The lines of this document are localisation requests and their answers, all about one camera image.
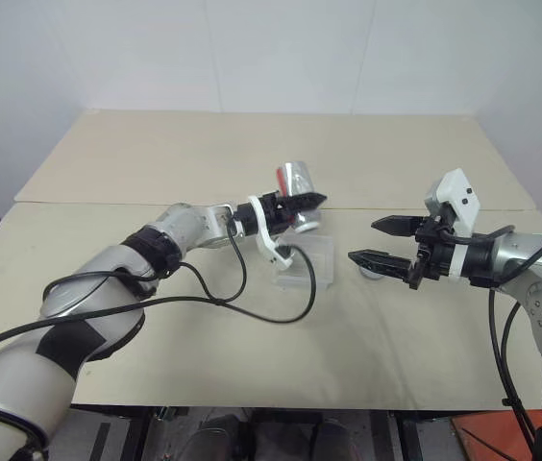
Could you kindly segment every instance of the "cable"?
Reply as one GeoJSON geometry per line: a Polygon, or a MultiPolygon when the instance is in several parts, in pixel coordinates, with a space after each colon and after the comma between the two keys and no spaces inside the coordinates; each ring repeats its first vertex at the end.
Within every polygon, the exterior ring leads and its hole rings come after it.
{"type": "Polygon", "coordinates": [[[500,279],[498,280],[498,283],[500,285],[503,285],[504,283],[508,283],[512,279],[519,277],[521,274],[523,274],[525,271],[529,269],[529,267],[536,262],[538,259],[542,257],[542,247],[538,251],[536,251],[533,255],[531,255],[528,259],[523,261],[519,266],[512,269],[509,273],[507,273],[505,276],[502,275],[500,279]]]}
{"type": "Polygon", "coordinates": [[[484,242],[493,241],[496,238],[501,237],[502,235],[511,233],[512,231],[514,231],[514,226],[508,225],[508,226],[499,228],[497,230],[493,230],[492,232],[486,235],[477,235],[475,237],[459,237],[457,235],[450,233],[448,230],[443,229],[440,231],[440,236],[443,238],[444,241],[448,243],[455,243],[457,245],[472,245],[475,243],[484,243],[484,242]]]}
{"type": "Polygon", "coordinates": [[[309,260],[308,255],[296,245],[288,245],[288,247],[292,248],[293,250],[297,251],[301,254],[303,257],[309,271],[309,281],[311,282],[311,290],[309,293],[309,300],[306,308],[297,316],[289,318],[289,319],[273,319],[270,317],[265,317],[262,315],[259,315],[255,312],[251,312],[249,310],[245,310],[241,307],[238,307],[236,305],[232,305],[230,303],[226,303],[222,300],[217,299],[210,299],[210,298],[202,298],[197,296],[172,296],[172,297],[165,297],[165,298],[156,298],[154,300],[148,300],[148,301],[142,301],[138,303],[131,303],[131,304],[125,304],[118,307],[112,307],[109,309],[104,310],[98,310],[98,311],[92,311],[92,312],[82,312],[80,314],[71,314],[64,317],[53,317],[50,319],[44,319],[44,320],[38,320],[36,322],[31,322],[29,324],[21,325],[19,327],[11,328],[6,331],[3,331],[0,333],[0,343],[2,341],[6,341],[7,339],[13,338],[14,336],[18,336],[19,334],[26,333],[28,331],[32,331],[39,328],[46,328],[46,327],[52,327],[54,325],[59,324],[67,324],[72,322],[79,322],[82,320],[89,320],[89,319],[96,319],[99,317],[107,317],[109,315],[114,314],[121,314],[123,312],[130,312],[132,310],[138,310],[143,307],[149,307],[151,305],[157,305],[162,303],[184,303],[184,302],[193,302],[193,303],[207,303],[207,304],[214,304],[221,307],[225,307],[233,312],[237,312],[239,314],[247,315],[249,317],[252,317],[257,320],[261,320],[263,322],[276,324],[276,325],[287,325],[287,324],[293,324],[295,322],[298,322],[305,318],[310,312],[313,307],[313,303],[316,297],[316,276],[313,271],[313,266],[311,264],[311,261],[309,260]]]}
{"type": "Polygon", "coordinates": [[[46,300],[47,296],[49,296],[49,293],[51,290],[53,290],[56,286],[65,283],[67,281],[72,281],[76,279],[86,279],[88,277],[116,277],[118,279],[129,279],[134,281],[154,281],[158,279],[166,279],[170,274],[157,274],[150,277],[144,277],[144,276],[135,276],[134,274],[130,274],[129,272],[123,272],[123,271],[90,271],[90,272],[80,272],[78,274],[71,274],[70,276],[61,277],[59,279],[55,279],[52,282],[50,282],[47,286],[44,287],[44,290],[42,290],[42,300],[46,300]]]}
{"type": "Polygon", "coordinates": [[[182,262],[179,263],[180,267],[185,267],[186,269],[190,270],[196,276],[198,281],[201,283],[201,286],[203,287],[203,291],[205,291],[205,294],[207,295],[207,297],[209,299],[223,301],[224,303],[230,303],[230,302],[236,300],[239,296],[241,296],[241,294],[243,293],[243,290],[245,289],[245,285],[247,283],[247,280],[248,280],[248,271],[247,271],[247,268],[245,267],[245,260],[243,259],[243,255],[241,254],[241,251],[239,250],[239,248],[236,245],[236,242],[234,241],[234,235],[233,235],[233,232],[232,232],[232,229],[234,228],[233,223],[234,223],[234,220],[231,219],[226,224],[226,233],[229,236],[229,240],[231,240],[231,245],[234,248],[234,252],[236,253],[236,257],[239,259],[239,263],[241,264],[241,274],[242,274],[241,286],[239,287],[238,291],[234,295],[230,296],[229,298],[217,298],[217,297],[213,296],[211,294],[211,292],[209,291],[209,288],[207,287],[207,284],[205,283],[205,279],[203,279],[203,276],[201,275],[201,273],[199,272],[198,269],[196,269],[193,265],[191,265],[191,264],[189,264],[187,262],[182,261],[182,262]]]}
{"type": "Polygon", "coordinates": [[[490,449],[491,451],[494,451],[496,454],[500,455],[503,457],[503,459],[507,459],[508,461],[517,461],[516,459],[514,459],[512,456],[508,455],[508,454],[505,454],[503,451],[501,451],[500,449],[498,449],[497,447],[493,447],[491,444],[489,444],[488,442],[485,442],[484,440],[482,440],[481,437],[479,437],[478,435],[476,435],[474,432],[471,432],[469,430],[467,430],[465,427],[462,427],[461,430],[463,432],[465,432],[467,435],[469,435],[470,437],[472,437],[474,440],[476,440],[477,442],[480,442],[481,444],[483,444],[485,447],[487,447],[488,449],[490,449]]]}
{"type": "MultiPolygon", "coordinates": [[[[316,275],[314,273],[313,265],[311,264],[311,260],[309,259],[308,255],[306,254],[306,252],[301,247],[298,247],[297,245],[285,245],[285,246],[287,248],[295,250],[296,252],[301,254],[301,256],[303,257],[304,262],[306,263],[306,265],[308,267],[308,273],[309,273],[309,287],[310,287],[310,289],[309,289],[308,305],[303,310],[303,312],[301,312],[296,317],[293,317],[291,319],[285,319],[285,320],[280,319],[280,320],[278,320],[278,319],[273,319],[271,317],[264,317],[262,315],[251,312],[249,310],[244,310],[241,307],[237,307],[236,305],[231,305],[229,303],[226,303],[224,300],[215,299],[215,298],[204,298],[204,299],[205,300],[209,299],[209,301],[212,301],[213,303],[215,303],[217,305],[221,305],[223,307],[229,308],[230,310],[233,310],[233,311],[238,312],[240,314],[248,315],[250,317],[253,317],[253,318],[258,319],[258,320],[262,320],[263,322],[267,322],[267,323],[270,323],[270,324],[285,325],[285,324],[293,324],[295,322],[300,321],[301,319],[303,319],[304,317],[306,317],[309,314],[309,312],[311,311],[311,308],[313,307],[313,302],[316,299],[316,275]]],[[[188,264],[185,267],[188,267],[188,269],[191,269],[192,272],[194,272],[194,274],[196,275],[196,278],[201,282],[201,285],[203,286],[203,290],[206,291],[206,294],[207,294],[209,292],[209,290],[208,289],[206,290],[207,285],[205,284],[205,280],[203,279],[203,276],[201,276],[201,273],[194,266],[192,266],[190,264],[188,264]]]]}
{"type": "MultiPolygon", "coordinates": [[[[510,387],[510,391],[512,392],[513,396],[516,398],[516,400],[519,400],[519,395],[517,393],[516,388],[514,387],[514,382],[512,382],[512,376],[510,375],[510,370],[508,369],[508,360],[507,360],[507,349],[508,349],[508,337],[510,336],[510,328],[512,327],[512,322],[514,321],[515,316],[517,315],[517,312],[521,308],[520,303],[515,303],[512,309],[510,310],[510,313],[508,314],[508,317],[506,318],[505,324],[504,324],[504,333],[502,334],[502,345],[501,345],[501,359],[502,359],[502,366],[504,367],[504,373],[506,376],[506,381],[508,383],[508,386],[510,387]]],[[[523,404],[521,404],[521,415],[523,419],[525,420],[528,430],[530,431],[531,435],[535,438],[536,435],[536,429],[533,426],[533,422],[531,421],[530,415],[528,412],[523,408],[523,404]]]]}
{"type": "Polygon", "coordinates": [[[530,429],[528,428],[524,419],[525,417],[523,416],[523,413],[526,413],[525,408],[523,408],[523,404],[518,399],[518,397],[512,394],[512,389],[508,385],[509,376],[505,374],[505,368],[502,364],[500,345],[498,343],[498,334],[495,327],[495,291],[493,290],[489,290],[489,333],[491,335],[491,346],[493,348],[495,364],[498,368],[498,374],[500,375],[500,380],[502,381],[502,385],[504,386],[507,397],[507,400],[505,400],[505,404],[509,404],[512,407],[514,416],[517,419],[517,424],[519,425],[519,428],[523,433],[523,437],[528,444],[528,448],[530,449],[530,451],[533,451],[533,439],[531,437],[530,429]]]}

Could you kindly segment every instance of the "silver can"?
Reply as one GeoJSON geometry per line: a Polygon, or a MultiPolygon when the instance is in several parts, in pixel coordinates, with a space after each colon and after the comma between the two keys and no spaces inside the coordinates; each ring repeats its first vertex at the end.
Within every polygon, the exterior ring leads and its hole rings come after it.
{"type": "MultiPolygon", "coordinates": [[[[309,177],[308,167],[303,161],[290,161],[276,170],[280,193],[286,197],[315,192],[309,177]]],[[[292,228],[295,232],[305,232],[320,226],[320,210],[303,211],[295,216],[292,228]]]]}

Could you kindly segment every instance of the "black tape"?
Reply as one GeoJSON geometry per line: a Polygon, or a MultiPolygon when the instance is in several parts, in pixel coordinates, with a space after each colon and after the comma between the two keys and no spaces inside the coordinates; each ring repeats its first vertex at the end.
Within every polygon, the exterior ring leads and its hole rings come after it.
{"type": "Polygon", "coordinates": [[[19,418],[18,416],[14,416],[0,410],[0,423],[10,425],[21,430],[22,432],[25,432],[25,434],[28,436],[27,445],[33,447],[34,449],[43,449],[47,446],[48,440],[44,435],[44,432],[23,418],[19,418]]]}
{"type": "Polygon", "coordinates": [[[533,455],[531,459],[542,461],[542,427],[536,430],[536,440],[533,443],[533,455]]]}
{"type": "Polygon", "coordinates": [[[105,451],[105,445],[109,437],[109,429],[111,429],[111,423],[100,423],[89,461],[100,461],[102,459],[102,453],[105,451]]]}
{"type": "Polygon", "coordinates": [[[158,274],[176,271],[182,252],[166,234],[144,227],[130,235],[122,245],[132,248],[145,258],[158,274]]]}
{"type": "Polygon", "coordinates": [[[106,342],[106,339],[85,321],[58,324],[42,337],[37,354],[62,367],[73,379],[86,357],[106,342]]]}
{"type": "Polygon", "coordinates": [[[114,352],[119,351],[121,348],[123,348],[133,340],[133,338],[138,334],[140,329],[143,328],[144,323],[145,313],[141,312],[140,319],[138,320],[138,322],[136,322],[136,325],[130,331],[128,331],[120,340],[116,341],[112,346],[107,347],[101,352],[95,353],[87,361],[95,362],[96,360],[104,360],[105,358],[111,357],[114,352]]]}

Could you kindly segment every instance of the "clear plastic container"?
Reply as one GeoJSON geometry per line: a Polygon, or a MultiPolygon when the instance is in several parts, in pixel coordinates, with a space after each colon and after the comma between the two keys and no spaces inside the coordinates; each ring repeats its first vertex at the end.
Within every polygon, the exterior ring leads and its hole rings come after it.
{"type": "MultiPolygon", "coordinates": [[[[278,243],[292,244],[301,247],[311,260],[316,274],[316,288],[327,289],[333,283],[333,239],[326,235],[312,235],[309,233],[294,233],[287,231],[278,243]]],[[[309,271],[301,255],[295,254],[292,264],[285,271],[276,269],[274,282],[279,286],[309,287],[309,271]]]]}

